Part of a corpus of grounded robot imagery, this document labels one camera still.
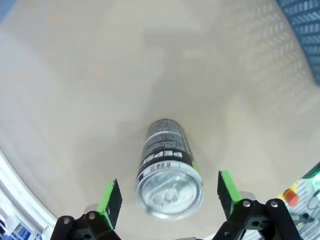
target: blue basket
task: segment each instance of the blue basket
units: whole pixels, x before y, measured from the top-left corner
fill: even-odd
[[[320,1],[277,0],[294,31],[314,80],[320,86]]]

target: can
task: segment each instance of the can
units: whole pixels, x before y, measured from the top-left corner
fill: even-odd
[[[202,179],[184,131],[176,121],[162,119],[149,127],[136,195],[138,204],[160,219],[184,218],[201,205]]]

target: can lid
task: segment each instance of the can lid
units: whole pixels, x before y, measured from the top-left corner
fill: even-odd
[[[199,173],[190,165],[178,161],[170,168],[150,171],[137,181],[137,199],[146,212],[160,219],[181,219],[197,209],[203,200],[203,186]]]

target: screw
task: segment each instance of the screw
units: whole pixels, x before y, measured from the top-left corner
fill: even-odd
[[[245,206],[246,208],[247,208],[247,207],[250,207],[250,202],[247,201],[247,200],[243,201],[242,204],[243,204],[243,206]]]
[[[89,219],[94,219],[96,217],[96,214],[94,214],[93,212],[89,214]]]
[[[63,223],[64,223],[64,224],[70,223],[70,218],[66,217],[66,218],[63,220]]]
[[[276,201],[271,202],[271,207],[276,208],[278,207],[278,203]]]

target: beige table surface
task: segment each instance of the beige table surface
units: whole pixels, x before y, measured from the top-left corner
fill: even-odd
[[[204,186],[177,222],[136,205],[146,129],[184,128]],[[203,238],[225,220],[218,170],[264,203],[320,156],[320,88],[271,0],[28,0],[0,24],[0,148],[57,217],[106,181],[131,240]]]

